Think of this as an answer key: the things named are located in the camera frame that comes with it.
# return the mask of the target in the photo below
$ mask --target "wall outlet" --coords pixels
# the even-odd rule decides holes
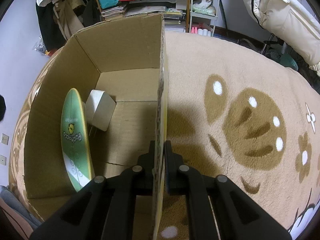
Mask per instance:
[[[0,155],[0,164],[6,166],[7,165],[7,158]]]
[[[3,133],[2,138],[1,138],[1,143],[8,145],[8,142],[9,142],[9,136],[7,136]]]

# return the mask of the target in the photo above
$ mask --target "white spot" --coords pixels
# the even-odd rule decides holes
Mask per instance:
[[[161,232],[161,236],[166,239],[174,238],[177,234],[178,229],[175,226],[167,227]]]
[[[257,100],[254,97],[249,97],[249,104],[254,108],[258,105]]]
[[[220,96],[222,94],[222,85],[219,81],[213,83],[213,91]]]
[[[273,117],[273,124],[275,125],[275,127],[280,126],[280,120],[278,117],[276,117],[276,116]]]
[[[278,152],[280,152],[283,149],[283,140],[281,139],[281,137],[277,138],[276,147]]]
[[[305,165],[307,163],[307,160],[308,160],[308,152],[303,151],[302,152],[302,165]]]

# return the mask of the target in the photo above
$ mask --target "green surfboard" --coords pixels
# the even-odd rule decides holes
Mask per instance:
[[[78,192],[94,178],[84,105],[75,88],[70,89],[61,115],[61,146],[70,181]]]

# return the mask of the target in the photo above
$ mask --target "metal bolt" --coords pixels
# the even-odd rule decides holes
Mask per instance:
[[[228,178],[225,175],[219,175],[217,177],[218,181],[220,182],[227,182]]]
[[[180,170],[180,171],[188,171],[188,170],[189,170],[189,166],[188,166],[188,165],[181,165],[181,166],[179,167],[179,170]]]
[[[140,172],[140,171],[142,171],[142,167],[140,165],[135,165],[132,167],[132,170],[134,172]]]
[[[104,181],[104,177],[103,176],[97,176],[94,178],[94,182],[95,183],[101,183]]]

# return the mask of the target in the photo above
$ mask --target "beige blanket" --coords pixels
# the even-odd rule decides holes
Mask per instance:
[[[227,41],[167,32],[166,45],[173,151],[228,176],[295,239],[318,208],[320,96],[298,72]],[[184,197],[164,197],[158,238],[188,239]]]

